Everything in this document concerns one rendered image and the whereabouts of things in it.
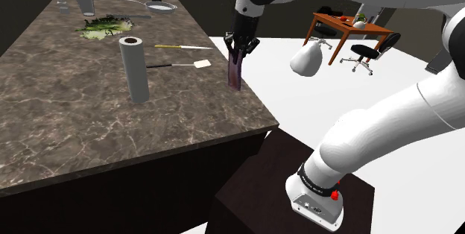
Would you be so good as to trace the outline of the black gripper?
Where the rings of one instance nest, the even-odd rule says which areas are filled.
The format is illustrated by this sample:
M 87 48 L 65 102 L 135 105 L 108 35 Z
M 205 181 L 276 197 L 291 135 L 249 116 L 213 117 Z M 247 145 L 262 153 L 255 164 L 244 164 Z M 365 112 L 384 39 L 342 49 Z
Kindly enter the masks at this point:
M 258 38 L 254 38 L 258 23 L 259 17 L 246 16 L 237 10 L 234 12 L 232 32 L 226 32 L 224 36 L 224 43 L 234 63 L 237 62 L 237 51 L 233 48 L 233 42 L 235 47 L 242 45 L 242 58 L 250 54 L 260 43 Z

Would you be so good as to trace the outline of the white sack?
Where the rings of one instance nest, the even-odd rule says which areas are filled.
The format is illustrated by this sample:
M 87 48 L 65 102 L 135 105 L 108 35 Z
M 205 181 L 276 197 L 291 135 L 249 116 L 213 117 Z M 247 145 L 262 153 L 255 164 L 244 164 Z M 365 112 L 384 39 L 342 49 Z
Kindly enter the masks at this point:
M 323 60 L 319 41 L 304 45 L 291 59 L 291 69 L 300 76 L 313 77 L 317 74 Z

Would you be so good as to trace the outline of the black office chair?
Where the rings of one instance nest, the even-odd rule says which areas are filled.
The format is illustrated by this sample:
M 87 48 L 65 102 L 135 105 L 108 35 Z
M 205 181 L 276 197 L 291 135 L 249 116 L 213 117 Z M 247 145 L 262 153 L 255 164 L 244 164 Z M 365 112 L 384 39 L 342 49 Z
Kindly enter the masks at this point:
M 322 6 L 318 9 L 317 13 L 327 14 L 329 16 L 342 16 L 342 11 L 334 11 L 331 7 Z M 314 30 L 319 33 L 320 38 L 324 37 L 334 37 L 337 34 L 337 31 L 333 28 L 326 27 L 321 21 L 317 21 Z
M 355 62 L 352 72 L 355 72 L 358 66 L 363 66 L 368 71 L 368 75 L 371 76 L 373 74 L 373 70 L 370 68 L 369 63 L 364 62 L 363 59 L 366 57 L 368 60 L 378 60 L 385 52 L 389 51 L 400 38 L 400 33 L 393 33 L 389 35 L 377 49 L 370 48 L 366 45 L 352 45 L 350 50 L 358 54 L 359 58 L 341 58 L 340 63 L 344 61 Z

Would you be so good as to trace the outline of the grey frying pan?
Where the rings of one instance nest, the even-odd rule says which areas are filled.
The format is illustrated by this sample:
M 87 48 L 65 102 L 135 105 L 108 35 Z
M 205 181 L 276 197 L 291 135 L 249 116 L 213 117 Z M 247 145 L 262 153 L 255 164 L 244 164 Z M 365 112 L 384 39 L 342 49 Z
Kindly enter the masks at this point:
M 152 13 L 161 13 L 161 14 L 171 14 L 176 9 L 177 6 L 168 2 L 164 1 L 147 1 L 147 2 L 140 2 L 136 0 L 119 0 L 119 1 L 132 1 L 139 4 L 143 4 L 145 8 L 152 12 Z

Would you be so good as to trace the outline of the grey paper towel roll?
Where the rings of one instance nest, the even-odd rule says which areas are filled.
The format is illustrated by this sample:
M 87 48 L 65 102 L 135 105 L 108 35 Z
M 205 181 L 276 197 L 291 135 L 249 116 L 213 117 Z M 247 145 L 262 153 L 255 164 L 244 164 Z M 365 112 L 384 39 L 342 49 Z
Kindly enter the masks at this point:
M 130 98 L 134 103 L 145 103 L 149 99 L 149 88 L 143 41 L 138 37 L 122 37 L 118 43 Z

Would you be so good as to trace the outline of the brown wooden desk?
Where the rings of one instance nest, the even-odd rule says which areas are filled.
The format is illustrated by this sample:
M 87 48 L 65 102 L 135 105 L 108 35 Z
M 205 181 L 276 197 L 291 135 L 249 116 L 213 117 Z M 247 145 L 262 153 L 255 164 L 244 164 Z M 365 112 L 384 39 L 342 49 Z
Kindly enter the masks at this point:
M 353 16 L 348 16 L 348 19 L 350 22 L 345 25 L 345 22 L 342 22 L 340 19 L 336 19 L 334 17 L 331 17 L 330 15 L 324 14 L 324 13 L 314 13 L 314 18 L 312 20 L 312 23 L 310 25 L 309 31 L 306 35 L 306 39 L 303 43 L 305 45 L 308 41 L 309 38 L 311 37 L 311 33 L 315 28 L 315 25 L 317 22 L 322 22 L 334 29 L 337 29 L 339 31 L 343 32 L 343 36 L 341 37 L 340 42 L 338 43 L 337 48 L 335 49 L 330 61 L 328 62 L 328 65 L 331 66 L 332 63 L 334 62 L 335 58 L 338 55 L 338 52 L 341 50 L 343 47 L 344 43 L 346 42 L 347 38 L 350 35 L 353 34 L 363 34 L 363 35 L 376 35 L 376 36 L 381 36 L 381 39 L 379 40 L 378 44 L 374 47 L 375 49 L 379 48 L 379 46 L 385 41 L 385 39 L 393 33 L 393 31 L 390 31 L 386 28 L 380 27 L 378 25 L 374 25 L 372 23 L 367 23 L 364 27 L 364 29 L 358 29 L 354 28 L 352 26 L 352 20 L 354 19 Z

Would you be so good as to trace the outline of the green lettuce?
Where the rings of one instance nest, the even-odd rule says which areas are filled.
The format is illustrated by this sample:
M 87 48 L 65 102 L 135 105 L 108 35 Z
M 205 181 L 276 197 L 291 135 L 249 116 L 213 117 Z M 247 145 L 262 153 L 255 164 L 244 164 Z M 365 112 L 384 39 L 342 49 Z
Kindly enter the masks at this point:
M 80 32 L 80 37 L 84 39 L 98 39 L 102 40 L 105 37 L 114 37 L 126 31 L 131 31 L 135 25 L 129 18 L 114 17 L 113 15 L 106 15 L 105 17 L 84 20 L 85 25 L 75 31 Z

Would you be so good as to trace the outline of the dark robot stand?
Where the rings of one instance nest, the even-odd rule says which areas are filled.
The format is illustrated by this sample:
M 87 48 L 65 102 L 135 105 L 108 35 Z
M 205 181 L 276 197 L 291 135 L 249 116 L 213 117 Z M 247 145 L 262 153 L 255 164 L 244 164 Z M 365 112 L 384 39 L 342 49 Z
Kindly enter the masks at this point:
M 285 181 L 312 149 L 272 131 L 215 195 L 205 234 L 370 234 L 375 189 L 353 174 L 341 180 L 344 219 L 331 233 L 291 208 Z

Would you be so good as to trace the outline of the grey cup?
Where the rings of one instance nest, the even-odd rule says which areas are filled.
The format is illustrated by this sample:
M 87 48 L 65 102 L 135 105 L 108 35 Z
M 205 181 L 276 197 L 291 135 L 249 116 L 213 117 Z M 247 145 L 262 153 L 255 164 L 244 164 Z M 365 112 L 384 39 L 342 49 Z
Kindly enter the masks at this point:
M 81 13 L 84 16 L 94 16 L 95 7 L 93 0 L 76 0 L 78 7 L 80 8 Z

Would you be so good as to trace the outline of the black-handled white spatula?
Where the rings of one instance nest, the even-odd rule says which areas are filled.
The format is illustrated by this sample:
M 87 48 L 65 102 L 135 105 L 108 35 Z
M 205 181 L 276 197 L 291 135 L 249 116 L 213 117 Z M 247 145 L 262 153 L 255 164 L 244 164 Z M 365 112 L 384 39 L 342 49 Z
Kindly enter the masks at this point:
M 209 60 L 198 60 L 193 63 L 169 63 L 169 64 L 159 64 L 159 65 L 150 65 L 147 68 L 162 68 L 170 66 L 194 66 L 197 69 L 211 66 Z

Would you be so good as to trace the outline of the yellow-handled knife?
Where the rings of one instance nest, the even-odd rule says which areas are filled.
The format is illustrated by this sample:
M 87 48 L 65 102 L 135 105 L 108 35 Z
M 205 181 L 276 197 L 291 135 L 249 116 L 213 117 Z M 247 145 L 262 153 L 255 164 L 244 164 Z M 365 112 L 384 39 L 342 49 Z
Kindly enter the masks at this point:
M 181 48 L 181 49 L 212 49 L 211 47 L 192 46 L 192 45 L 155 45 L 155 48 Z

